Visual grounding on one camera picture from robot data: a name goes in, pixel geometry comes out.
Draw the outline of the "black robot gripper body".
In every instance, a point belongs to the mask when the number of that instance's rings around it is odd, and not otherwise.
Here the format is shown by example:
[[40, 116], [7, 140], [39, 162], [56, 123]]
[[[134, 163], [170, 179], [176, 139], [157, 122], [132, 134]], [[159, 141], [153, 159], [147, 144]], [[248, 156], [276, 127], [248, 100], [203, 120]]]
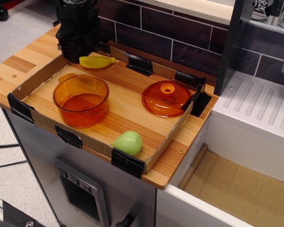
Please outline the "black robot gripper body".
[[62, 50], [64, 42], [83, 40], [88, 32], [100, 35], [99, 8], [96, 0], [56, 0], [54, 2], [60, 29], [56, 34]]

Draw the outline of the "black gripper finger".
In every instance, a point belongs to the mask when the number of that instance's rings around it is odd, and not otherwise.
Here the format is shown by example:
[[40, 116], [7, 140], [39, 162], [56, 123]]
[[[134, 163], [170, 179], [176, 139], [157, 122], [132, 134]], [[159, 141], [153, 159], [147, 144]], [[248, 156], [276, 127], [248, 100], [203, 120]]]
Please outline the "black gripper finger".
[[85, 53], [91, 53], [98, 50], [99, 34], [97, 32], [88, 32], [84, 35]]
[[73, 63], [79, 63], [80, 57], [87, 56], [86, 50], [86, 45], [83, 40], [68, 40], [62, 45], [64, 57]]

